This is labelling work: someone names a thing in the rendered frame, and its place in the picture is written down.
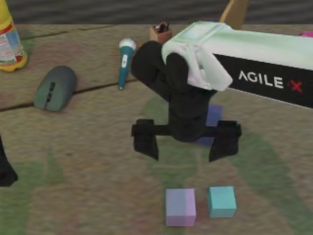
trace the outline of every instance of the brown box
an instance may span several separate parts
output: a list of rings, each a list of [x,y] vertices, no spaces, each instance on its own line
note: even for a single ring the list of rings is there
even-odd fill
[[[171,29],[169,28],[168,31],[159,33],[154,26],[150,26],[150,40],[157,41],[161,44],[166,43],[170,40],[173,36]]]

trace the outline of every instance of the black computer mouse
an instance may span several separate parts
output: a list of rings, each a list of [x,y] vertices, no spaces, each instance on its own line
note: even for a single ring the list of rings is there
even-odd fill
[[[57,66],[48,72],[39,85],[34,106],[43,110],[60,111],[69,102],[77,86],[77,76],[68,66]]]

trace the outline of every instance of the mustard bottle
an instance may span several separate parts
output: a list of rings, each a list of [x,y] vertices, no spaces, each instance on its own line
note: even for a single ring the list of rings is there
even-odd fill
[[[5,0],[0,0],[0,70],[13,72],[27,62],[12,16]]]

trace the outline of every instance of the gray wall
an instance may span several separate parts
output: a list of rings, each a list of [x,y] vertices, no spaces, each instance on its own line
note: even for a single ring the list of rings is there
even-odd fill
[[[17,24],[217,21],[228,0],[7,0]],[[313,0],[250,0],[248,24],[313,24]]]

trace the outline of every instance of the wooden table surface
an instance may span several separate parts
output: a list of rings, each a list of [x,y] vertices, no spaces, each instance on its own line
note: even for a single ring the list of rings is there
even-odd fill
[[[174,33],[183,25],[173,26]],[[135,81],[117,90],[125,37],[148,40],[148,25],[19,25],[30,60],[1,73],[0,130],[20,180],[0,189],[2,235],[306,235],[313,232],[311,110],[236,91],[217,94],[224,119],[244,128],[237,156],[208,164],[207,149],[160,140],[159,163],[134,152],[131,125],[164,122],[166,104]],[[245,25],[245,30],[297,35],[313,25]],[[32,107],[44,75],[59,64],[79,76],[61,113]],[[209,219],[206,190],[232,185],[231,219]],[[168,187],[196,189],[197,223],[164,226]]]

